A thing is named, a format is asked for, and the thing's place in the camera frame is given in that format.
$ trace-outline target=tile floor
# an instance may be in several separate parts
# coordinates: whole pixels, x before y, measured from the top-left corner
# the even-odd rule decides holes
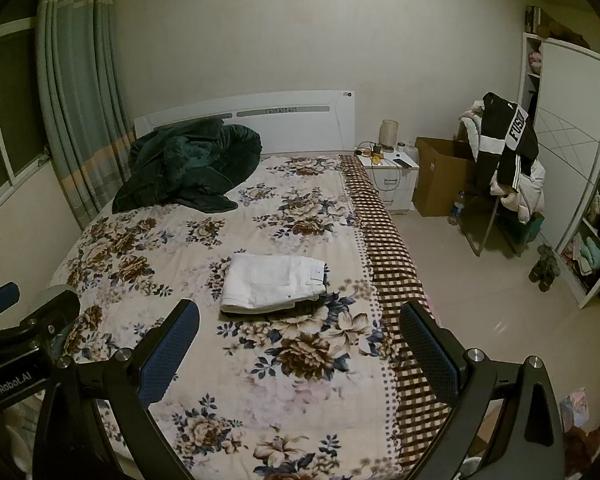
[[[596,428],[600,302],[579,309],[560,277],[548,292],[540,292],[528,279],[538,259],[538,240],[518,258],[494,227],[478,258],[460,228],[445,217],[423,218],[411,211],[394,215],[394,222],[440,324],[466,348],[481,348],[492,359],[522,362],[529,355],[540,356],[557,399],[586,388],[590,419],[585,429]]]

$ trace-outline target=brown checkered fabric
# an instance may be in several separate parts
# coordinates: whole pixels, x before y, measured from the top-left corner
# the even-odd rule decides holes
[[[420,367],[400,334],[400,308],[418,300],[429,311],[416,267],[364,167],[352,155],[341,155],[342,173],[358,216],[356,237],[366,249],[366,266],[376,287],[382,323],[397,349],[386,391],[386,429],[394,441],[391,454],[408,472],[429,447],[445,423],[450,408],[438,402]]]

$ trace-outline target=bed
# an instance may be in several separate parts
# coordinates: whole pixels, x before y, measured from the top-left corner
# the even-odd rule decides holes
[[[220,115],[258,131],[263,153],[302,151],[316,131],[326,152],[353,145],[352,92],[231,99],[146,116],[136,132]],[[298,128],[312,133],[300,142]],[[112,214],[107,206],[52,280],[80,296],[65,351],[77,362],[107,359],[192,299],[200,330],[150,411],[195,478],[403,476],[450,409],[401,339],[400,306],[427,299],[362,165],[334,153],[271,155],[227,196],[238,209],[220,214],[181,205]],[[325,300],[261,317],[221,314],[224,274],[239,252],[324,260]],[[131,458],[110,407],[100,407],[114,450]]]

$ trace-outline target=curtain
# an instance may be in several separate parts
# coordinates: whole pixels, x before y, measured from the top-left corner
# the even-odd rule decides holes
[[[38,89],[61,185],[84,228],[129,177],[134,140],[114,65],[113,0],[40,0]]]

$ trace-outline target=diamond pattern on door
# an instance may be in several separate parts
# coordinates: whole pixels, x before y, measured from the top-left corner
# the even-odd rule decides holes
[[[596,139],[544,108],[538,108],[534,130],[541,146],[589,178],[598,152]]]

